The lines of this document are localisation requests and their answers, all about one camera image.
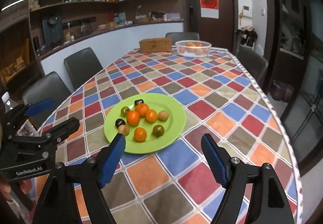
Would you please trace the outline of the glass sliding door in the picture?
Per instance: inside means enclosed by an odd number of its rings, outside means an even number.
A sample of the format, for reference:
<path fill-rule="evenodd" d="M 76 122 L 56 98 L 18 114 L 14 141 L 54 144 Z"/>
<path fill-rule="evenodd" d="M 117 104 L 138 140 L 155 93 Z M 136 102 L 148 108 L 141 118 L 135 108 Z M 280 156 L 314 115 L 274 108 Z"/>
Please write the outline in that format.
<path fill-rule="evenodd" d="M 290 16 L 302 27 L 292 32 L 291 49 L 303 60 L 292 69 L 301 83 L 283 124 L 299 164 L 312 161 L 322 149 L 322 2 L 288 0 Z"/>

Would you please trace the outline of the clear water bottle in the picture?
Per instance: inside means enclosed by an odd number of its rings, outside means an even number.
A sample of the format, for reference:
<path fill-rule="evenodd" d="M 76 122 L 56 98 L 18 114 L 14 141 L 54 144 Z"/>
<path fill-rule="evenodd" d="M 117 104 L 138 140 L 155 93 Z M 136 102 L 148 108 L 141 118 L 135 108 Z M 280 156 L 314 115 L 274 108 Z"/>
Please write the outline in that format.
<path fill-rule="evenodd" d="M 18 106 L 18 103 L 10 97 L 8 92 L 5 92 L 3 94 L 2 101 L 4 103 L 5 113 L 9 112 L 10 110 Z"/>

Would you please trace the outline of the black chair right side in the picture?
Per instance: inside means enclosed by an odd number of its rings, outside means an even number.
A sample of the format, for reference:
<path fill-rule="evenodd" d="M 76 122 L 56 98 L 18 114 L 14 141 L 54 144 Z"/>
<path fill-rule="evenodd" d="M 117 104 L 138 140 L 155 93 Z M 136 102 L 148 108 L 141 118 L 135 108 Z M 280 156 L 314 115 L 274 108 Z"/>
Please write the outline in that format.
<path fill-rule="evenodd" d="M 268 69 L 267 59 L 246 47 L 239 48 L 237 58 L 258 85 L 262 87 Z"/>

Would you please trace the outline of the green plate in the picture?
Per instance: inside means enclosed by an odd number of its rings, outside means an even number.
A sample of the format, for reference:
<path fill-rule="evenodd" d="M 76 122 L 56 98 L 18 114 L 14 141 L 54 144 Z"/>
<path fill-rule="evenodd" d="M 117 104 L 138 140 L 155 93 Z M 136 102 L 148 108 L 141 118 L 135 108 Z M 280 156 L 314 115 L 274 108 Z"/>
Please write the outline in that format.
<path fill-rule="evenodd" d="M 130 129 L 130 133 L 125 137 L 125 152 L 137 155 L 148 154 L 166 148 L 172 144 L 180 136 L 185 126 L 186 113 L 183 106 L 174 98 L 158 93 L 138 94 L 128 97 L 113 106 L 107 114 L 104 123 L 104 133 L 106 139 L 109 142 L 112 142 L 113 138 L 118 133 L 118 129 L 115 127 L 116 119 L 121 118 L 126 121 L 126 117 L 121 115 L 122 107 L 128 106 L 130 110 L 134 110 L 134 101 L 137 99 L 143 99 L 145 104 L 147 104 L 150 109 L 155 110 L 157 113 L 161 112 L 162 110 L 166 110 L 169 113 L 169 118 L 167 121 L 157 119 L 154 123 L 149 123 L 144 117 L 142 117 L 138 127 L 144 128 L 147 132 L 145 142 L 135 141 L 134 130 L 136 127 L 132 127 L 127 124 L 128 128 Z M 164 135 L 160 137 L 156 137 L 153 134 L 153 127 L 157 124 L 161 124 L 165 129 Z"/>

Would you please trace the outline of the dark plum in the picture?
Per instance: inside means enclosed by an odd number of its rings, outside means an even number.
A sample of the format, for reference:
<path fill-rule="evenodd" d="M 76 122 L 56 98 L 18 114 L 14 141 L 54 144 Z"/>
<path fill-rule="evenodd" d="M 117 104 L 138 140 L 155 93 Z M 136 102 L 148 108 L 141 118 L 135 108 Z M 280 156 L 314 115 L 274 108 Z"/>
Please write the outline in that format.
<path fill-rule="evenodd" d="M 119 128 L 121 125 L 125 125 L 125 120 L 118 118 L 115 120 L 115 127 Z"/>
<path fill-rule="evenodd" d="M 134 105 L 135 106 L 137 106 L 137 105 L 139 105 L 139 104 L 144 104 L 145 102 L 144 102 L 144 100 L 143 99 L 137 99 L 137 100 L 135 100 L 134 101 Z"/>

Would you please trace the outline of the white fruit basket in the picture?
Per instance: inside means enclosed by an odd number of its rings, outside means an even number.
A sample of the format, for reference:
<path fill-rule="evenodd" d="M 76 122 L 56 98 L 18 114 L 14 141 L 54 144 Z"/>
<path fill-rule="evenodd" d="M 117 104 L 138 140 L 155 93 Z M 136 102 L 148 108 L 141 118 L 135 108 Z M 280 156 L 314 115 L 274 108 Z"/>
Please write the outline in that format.
<path fill-rule="evenodd" d="M 212 44 L 198 40 L 183 40 L 175 42 L 175 46 L 180 56 L 200 58 L 209 54 Z"/>

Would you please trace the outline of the lone orange kumquat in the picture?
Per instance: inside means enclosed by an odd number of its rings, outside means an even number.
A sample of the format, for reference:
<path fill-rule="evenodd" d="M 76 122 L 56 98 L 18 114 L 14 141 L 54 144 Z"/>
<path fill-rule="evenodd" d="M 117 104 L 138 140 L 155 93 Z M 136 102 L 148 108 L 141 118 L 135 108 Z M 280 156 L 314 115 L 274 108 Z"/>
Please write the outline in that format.
<path fill-rule="evenodd" d="M 145 142 L 147 138 L 147 132 L 144 128 L 142 127 L 137 127 L 134 130 L 134 140 L 137 142 Z"/>

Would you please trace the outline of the brown longan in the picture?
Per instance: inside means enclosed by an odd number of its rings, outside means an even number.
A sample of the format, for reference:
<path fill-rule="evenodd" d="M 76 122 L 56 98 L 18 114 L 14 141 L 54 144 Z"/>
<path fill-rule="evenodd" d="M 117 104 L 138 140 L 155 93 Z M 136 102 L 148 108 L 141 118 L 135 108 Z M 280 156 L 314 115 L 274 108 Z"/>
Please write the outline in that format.
<path fill-rule="evenodd" d="M 161 121 L 167 121 L 169 118 L 169 113 L 166 110 L 162 110 L 158 113 L 158 119 Z"/>
<path fill-rule="evenodd" d="M 127 125 L 122 124 L 118 127 L 118 133 L 127 136 L 130 133 L 130 129 Z"/>

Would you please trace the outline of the black chair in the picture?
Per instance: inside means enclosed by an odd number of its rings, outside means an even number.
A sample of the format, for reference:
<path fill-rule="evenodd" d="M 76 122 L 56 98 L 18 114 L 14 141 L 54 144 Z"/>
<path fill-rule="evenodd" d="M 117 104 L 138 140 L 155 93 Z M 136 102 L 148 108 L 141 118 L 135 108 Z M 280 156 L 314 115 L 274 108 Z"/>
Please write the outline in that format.
<path fill-rule="evenodd" d="M 92 48 L 87 47 L 64 59 L 64 65 L 72 81 L 74 89 L 78 89 L 103 67 Z"/>
<path fill-rule="evenodd" d="M 262 87 L 268 69 L 267 59 L 246 47 L 239 48 L 237 58 L 258 85 Z"/>
<path fill-rule="evenodd" d="M 33 125 L 36 129 L 39 129 L 51 113 L 70 95 L 71 91 L 61 77 L 53 71 L 26 90 L 22 95 L 22 99 L 24 104 L 35 104 L 43 100 L 52 99 L 53 104 L 49 109 L 31 117 Z"/>

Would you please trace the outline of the green tomato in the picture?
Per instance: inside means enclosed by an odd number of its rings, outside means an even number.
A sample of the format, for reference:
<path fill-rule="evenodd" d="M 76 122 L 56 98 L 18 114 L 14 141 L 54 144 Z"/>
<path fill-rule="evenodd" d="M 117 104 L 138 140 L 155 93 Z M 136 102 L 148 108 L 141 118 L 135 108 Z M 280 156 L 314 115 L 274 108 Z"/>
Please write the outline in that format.
<path fill-rule="evenodd" d="M 122 116 L 124 116 L 124 117 L 126 117 L 127 116 L 127 114 L 130 112 L 131 110 L 130 110 L 130 108 L 128 107 L 128 106 L 124 106 L 124 107 L 122 107 L 122 109 L 121 109 L 121 115 Z"/>
<path fill-rule="evenodd" d="M 156 137 L 160 137 L 160 136 L 164 135 L 164 133 L 165 133 L 165 129 L 161 124 L 157 124 L 153 127 L 153 134 Z"/>

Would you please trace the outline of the dark wooden door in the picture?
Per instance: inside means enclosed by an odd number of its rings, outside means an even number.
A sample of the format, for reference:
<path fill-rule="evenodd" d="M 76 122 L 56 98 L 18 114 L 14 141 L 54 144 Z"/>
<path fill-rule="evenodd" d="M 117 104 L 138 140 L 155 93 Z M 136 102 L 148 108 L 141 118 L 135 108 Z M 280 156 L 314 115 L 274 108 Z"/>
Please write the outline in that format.
<path fill-rule="evenodd" d="M 237 50 L 238 0 L 182 0 L 184 30 L 214 47 Z"/>

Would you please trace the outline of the white wall intercom panel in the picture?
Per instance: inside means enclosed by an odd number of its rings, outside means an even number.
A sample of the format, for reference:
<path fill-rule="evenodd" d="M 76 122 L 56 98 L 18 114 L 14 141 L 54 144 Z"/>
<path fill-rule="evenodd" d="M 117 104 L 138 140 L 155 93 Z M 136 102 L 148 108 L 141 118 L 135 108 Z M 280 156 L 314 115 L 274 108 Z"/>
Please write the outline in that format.
<path fill-rule="evenodd" d="M 243 5 L 242 6 L 242 15 L 243 17 L 252 18 L 252 7 Z"/>

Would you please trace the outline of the colourful checked tablecloth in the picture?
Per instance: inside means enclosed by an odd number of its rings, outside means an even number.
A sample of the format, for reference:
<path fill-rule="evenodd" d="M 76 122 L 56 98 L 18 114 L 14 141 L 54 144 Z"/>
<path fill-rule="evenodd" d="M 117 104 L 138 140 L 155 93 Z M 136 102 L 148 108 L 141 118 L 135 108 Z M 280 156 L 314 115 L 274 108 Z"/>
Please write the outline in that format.
<path fill-rule="evenodd" d="M 176 52 L 129 52 L 88 80 L 42 124 L 46 131 L 76 117 L 78 131 L 64 140 L 57 161 L 78 164 L 108 145 L 104 122 L 128 97 L 169 96 L 185 112 L 185 125 L 170 146 L 147 155 L 123 155 L 104 189 L 117 223 L 208 223 L 224 195 L 200 148 L 201 136 L 245 163 L 270 163 L 286 192 L 295 223 L 302 222 L 303 194 L 290 141 L 269 99 L 230 53 L 207 57 Z"/>

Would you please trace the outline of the red fu door poster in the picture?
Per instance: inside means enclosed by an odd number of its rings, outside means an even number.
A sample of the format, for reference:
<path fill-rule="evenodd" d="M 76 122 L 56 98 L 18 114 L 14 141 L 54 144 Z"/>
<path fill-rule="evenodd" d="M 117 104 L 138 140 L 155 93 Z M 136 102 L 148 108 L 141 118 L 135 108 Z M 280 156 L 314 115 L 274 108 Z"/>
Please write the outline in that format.
<path fill-rule="evenodd" d="M 219 0 L 200 0 L 200 16 L 219 19 Z"/>

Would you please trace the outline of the large orange mandarin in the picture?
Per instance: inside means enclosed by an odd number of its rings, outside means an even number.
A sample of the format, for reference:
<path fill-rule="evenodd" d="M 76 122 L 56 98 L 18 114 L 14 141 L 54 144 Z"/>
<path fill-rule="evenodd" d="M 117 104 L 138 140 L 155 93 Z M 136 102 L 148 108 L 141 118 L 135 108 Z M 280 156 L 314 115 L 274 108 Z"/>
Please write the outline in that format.
<path fill-rule="evenodd" d="M 132 127 L 138 126 L 138 124 L 140 123 L 140 119 L 141 119 L 141 116 L 136 110 L 131 110 L 126 115 L 126 121 L 128 125 Z"/>

